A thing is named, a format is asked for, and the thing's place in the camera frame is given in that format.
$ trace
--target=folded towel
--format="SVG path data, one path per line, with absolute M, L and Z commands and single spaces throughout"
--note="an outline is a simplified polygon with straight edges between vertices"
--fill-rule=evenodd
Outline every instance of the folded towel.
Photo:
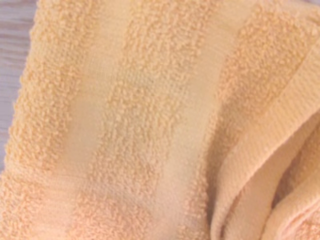
M 319 240 L 320 8 L 39 0 L 1 240 Z

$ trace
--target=wooden surface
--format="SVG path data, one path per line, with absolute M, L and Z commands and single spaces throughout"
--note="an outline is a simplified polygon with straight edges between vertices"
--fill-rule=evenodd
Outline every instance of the wooden surface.
M 306 1 L 320 4 L 320 0 Z M 20 87 L 19 77 L 28 54 L 35 10 L 36 0 L 0 0 L 0 171 L 4 167 L 4 146 Z

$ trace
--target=towel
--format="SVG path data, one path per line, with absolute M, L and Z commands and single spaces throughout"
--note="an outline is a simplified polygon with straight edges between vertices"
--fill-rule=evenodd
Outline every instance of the towel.
M 39 0 L 1 240 L 319 240 L 320 8 Z

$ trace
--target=towel fold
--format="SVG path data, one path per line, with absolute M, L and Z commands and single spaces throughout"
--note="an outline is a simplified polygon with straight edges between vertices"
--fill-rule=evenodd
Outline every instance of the towel fold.
M 320 9 L 39 0 L 2 240 L 320 239 Z

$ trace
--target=peach towel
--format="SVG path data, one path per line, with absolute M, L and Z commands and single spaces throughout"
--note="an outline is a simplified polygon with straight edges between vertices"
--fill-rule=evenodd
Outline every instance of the peach towel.
M 1 240 L 319 240 L 320 9 L 39 0 Z

